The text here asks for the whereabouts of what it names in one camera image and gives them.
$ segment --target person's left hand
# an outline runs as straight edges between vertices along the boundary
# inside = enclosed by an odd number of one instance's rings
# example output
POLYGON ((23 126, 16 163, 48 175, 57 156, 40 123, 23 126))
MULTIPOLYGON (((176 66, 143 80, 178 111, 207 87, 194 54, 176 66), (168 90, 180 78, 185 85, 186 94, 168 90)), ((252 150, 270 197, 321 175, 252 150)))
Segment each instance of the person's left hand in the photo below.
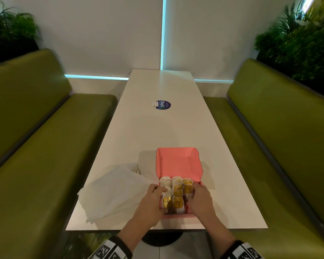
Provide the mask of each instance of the person's left hand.
POLYGON ((148 229, 155 226, 162 219, 164 213, 168 211, 165 207, 160 208, 161 195, 166 191, 167 188, 165 187, 150 184, 147 189, 147 194, 142 198, 132 219, 139 221, 148 229))

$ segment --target planter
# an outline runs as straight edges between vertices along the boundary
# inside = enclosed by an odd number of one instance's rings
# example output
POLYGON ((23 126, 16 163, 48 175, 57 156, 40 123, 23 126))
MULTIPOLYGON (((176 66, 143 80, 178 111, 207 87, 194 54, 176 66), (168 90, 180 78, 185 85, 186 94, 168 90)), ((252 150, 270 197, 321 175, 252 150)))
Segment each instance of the planter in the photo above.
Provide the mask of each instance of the planter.
MULTIPOLYGON (((262 53, 259 53, 257 56, 257 60, 262 62, 263 64, 279 71, 280 73, 287 75, 288 77, 292 77, 293 75, 293 65, 282 65, 277 64, 274 60, 270 58, 265 58, 262 56, 262 53)), ((312 80, 296 80, 297 82, 309 87, 313 91, 324 95, 324 78, 316 78, 312 80)))
POLYGON ((0 63, 37 51, 39 48, 35 39, 25 38, 0 43, 0 63))

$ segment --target bench backrest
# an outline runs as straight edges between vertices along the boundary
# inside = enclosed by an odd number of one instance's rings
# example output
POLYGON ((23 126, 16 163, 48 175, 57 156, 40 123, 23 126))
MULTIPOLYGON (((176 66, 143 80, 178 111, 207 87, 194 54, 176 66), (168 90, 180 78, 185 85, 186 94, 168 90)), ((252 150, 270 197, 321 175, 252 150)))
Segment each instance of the bench backrest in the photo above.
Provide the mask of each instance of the bench backrest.
POLYGON ((0 158, 71 91, 48 49, 0 64, 0 158))
POLYGON ((253 59, 228 96, 324 222, 324 97, 253 59))

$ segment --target table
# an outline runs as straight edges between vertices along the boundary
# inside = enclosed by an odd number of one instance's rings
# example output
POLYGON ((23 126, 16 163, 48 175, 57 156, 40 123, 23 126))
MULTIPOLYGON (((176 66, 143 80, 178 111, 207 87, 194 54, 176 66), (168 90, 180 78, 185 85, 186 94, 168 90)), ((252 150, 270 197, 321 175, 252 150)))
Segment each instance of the table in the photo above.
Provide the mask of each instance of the table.
MULTIPOLYGON (((134 69, 121 96, 86 184, 118 164, 158 182, 156 149, 195 147, 203 167, 202 181, 217 216, 230 229, 267 228, 257 205, 190 72, 134 69), (157 100, 169 109, 152 106, 157 100)), ((91 224, 77 202, 67 231, 121 230, 134 208, 91 224)), ((154 230, 204 229, 197 218, 163 219, 154 230)))

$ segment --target floor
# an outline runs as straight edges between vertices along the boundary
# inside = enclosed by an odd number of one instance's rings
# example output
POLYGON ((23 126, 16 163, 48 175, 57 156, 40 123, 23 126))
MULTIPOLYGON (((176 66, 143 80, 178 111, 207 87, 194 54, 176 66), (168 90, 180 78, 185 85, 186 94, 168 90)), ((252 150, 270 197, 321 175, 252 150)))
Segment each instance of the floor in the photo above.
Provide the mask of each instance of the floor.
POLYGON ((204 232, 185 232, 173 244, 154 247, 140 242, 132 259, 211 259, 211 252, 204 232))

